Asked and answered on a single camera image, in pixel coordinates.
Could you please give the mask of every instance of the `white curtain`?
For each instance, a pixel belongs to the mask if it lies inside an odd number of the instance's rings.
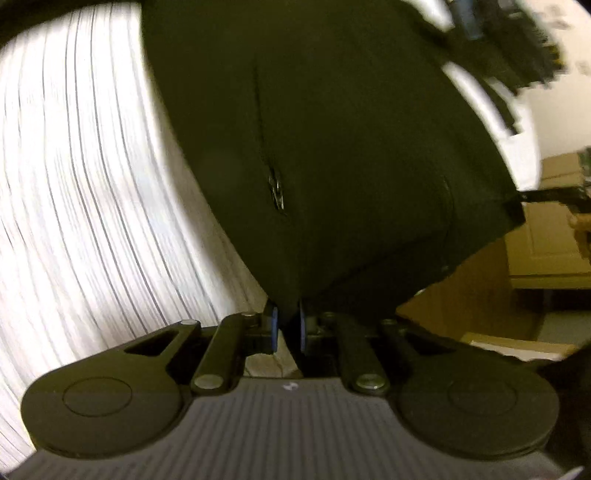
[[[74,12],[0,51],[0,471],[33,451],[40,375],[266,296],[184,164],[135,4]]]

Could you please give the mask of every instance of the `small logo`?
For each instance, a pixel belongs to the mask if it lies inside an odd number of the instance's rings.
[[[289,382],[283,384],[283,389],[288,392],[295,392],[300,386],[296,382]]]

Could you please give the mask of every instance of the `white wall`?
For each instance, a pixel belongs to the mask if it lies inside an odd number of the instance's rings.
[[[574,0],[527,0],[563,48],[569,72],[524,92],[542,158],[591,145],[591,16]]]

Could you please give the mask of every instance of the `black bag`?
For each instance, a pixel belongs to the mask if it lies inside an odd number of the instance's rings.
[[[9,1],[0,41],[83,4]],[[524,221],[495,144],[441,71],[456,56],[426,25],[399,0],[143,3],[179,144],[283,319],[302,299],[390,316]]]

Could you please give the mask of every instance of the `ribbed gray surface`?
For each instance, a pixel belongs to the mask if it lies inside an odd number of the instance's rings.
[[[115,459],[45,451],[10,480],[526,480],[557,478],[541,453],[503,462],[456,459],[421,443],[380,398],[340,379],[243,379],[223,397],[196,400],[166,438]]]

